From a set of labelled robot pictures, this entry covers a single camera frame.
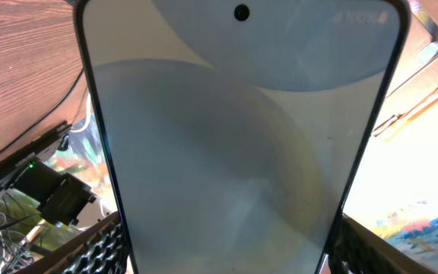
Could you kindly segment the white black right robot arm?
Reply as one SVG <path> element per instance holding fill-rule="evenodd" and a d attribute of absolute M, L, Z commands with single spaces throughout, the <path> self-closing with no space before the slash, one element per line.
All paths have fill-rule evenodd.
<path fill-rule="evenodd" d="M 60 174 L 41 161 L 30 161 L 10 185 L 36 200 L 43 219 L 53 225 L 78 225 L 78 215 L 96 201 L 90 186 L 69 173 Z"/>

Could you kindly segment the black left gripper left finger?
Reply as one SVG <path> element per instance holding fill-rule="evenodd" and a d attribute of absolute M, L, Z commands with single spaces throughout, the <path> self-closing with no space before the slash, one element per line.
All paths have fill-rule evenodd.
<path fill-rule="evenodd" d="M 128 256 L 124 228 L 114 212 L 17 274 L 122 274 Z"/>

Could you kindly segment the blue Galaxy smartphone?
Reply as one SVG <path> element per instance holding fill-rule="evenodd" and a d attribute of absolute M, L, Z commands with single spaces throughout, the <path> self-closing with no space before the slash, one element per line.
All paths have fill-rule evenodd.
<path fill-rule="evenodd" d="M 86 0 L 74 25 L 136 273 L 318 273 L 406 1 Z"/>

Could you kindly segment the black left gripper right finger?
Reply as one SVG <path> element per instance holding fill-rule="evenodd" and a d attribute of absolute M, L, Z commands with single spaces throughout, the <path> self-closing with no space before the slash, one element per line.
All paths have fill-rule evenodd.
<path fill-rule="evenodd" d="M 435 274 L 346 215 L 327 255 L 332 274 Z"/>

